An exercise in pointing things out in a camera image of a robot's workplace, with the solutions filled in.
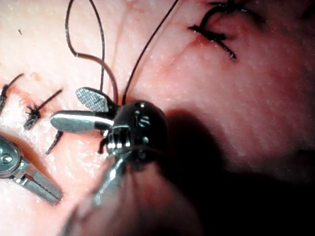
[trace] skin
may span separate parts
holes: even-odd
[[[315,148],[314,17],[299,18],[310,3],[249,1],[245,7],[267,19],[261,27],[244,13],[213,17],[207,27],[231,38],[224,43],[236,53],[237,60],[232,61],[215,43],[187,30],[210,9],[206,1],[181,1],[149,46],[127,101],[154,103],[173,126],[176,117],[194,117],[188,124],[200,124],[196,127],[212,137],[224,171],[264,174],[288,183],[313,182],[310,154],[298,153]],[[20,145],[25,157],[64,191],[63,200],[50,206],[1,180],[3,235],[56,235],[106,165],[106,154],[97,154],[98,132],[64,134],[51,154],[44,154],[56,133],[49,116],[58,110],[85,110],[75,90],[99,87],[99,65],[75,58],[67,47],[67,4],[63,0],[0,2],[0,85],[26,74],[8,90],[0,133]],[[138,55],[172,2],[95,4],[105,32],[105,61],[116,75],[121,101]],[[98,25],[88,1],[74,2],[69,24],[73,47],[100,57]],[[108,78],[104,81],[103,91],[112,96]],[[26,105],[39,105],[59,88],[63,92],[41,110],[38,123],[24,131]],[[193,153],[189,145],[183,148]]]

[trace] pink skin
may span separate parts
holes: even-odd
[[[314,149],[315,30],[311,19],[299,19],[311,1],[250,1],[246,7],[267,19],[262,29],[244,13],[212,18],[209,29],[232,37],[224,43],[236,53],[236,61],[216,43],[187,30],[210,9],[206,2],[178,4],[140,63],[128,99],[153,102],[167,115],[184,110],[197,116],[220,144],[231,171],[251,171],[248,163]],[[50,206],[1,180],[3,235],[55,235],[70,210],[93,188],[106,157],[96,152],[98,133],[64,134],[51,154],[44,154],[56,133],[49,116],[57,110],[86,109],[75,90],[99,87],[99,65],[75,58],[67,47],[67,4],[63,0],[0,3],[0,85],[26,74],[8,91],[1,134],[18,143],[25,156],[65,192],[57,206]],[[121,101],[139,53],[172,1],[95,4],[105,32],[105,61],[116,76]],[[69,25],[74,48],[100,57],[98,25],[88,1],[74,2]],[[59,88],[62,94],[41,110],[42,119],[30,131],[23,130],[26,105],[39,105]],[[112,96],[106,76],[104,92]]]

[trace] metal jaw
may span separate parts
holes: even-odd
[[[17,184],[53,205],[63,197],[62,191],[23,156],[18,146],[2,136],[0,178],[13,179]]]
[[[17,184],[50,204],[55,205],[63,197],[62,191],[24,157],[21,158],[20,166],[12,175]]]

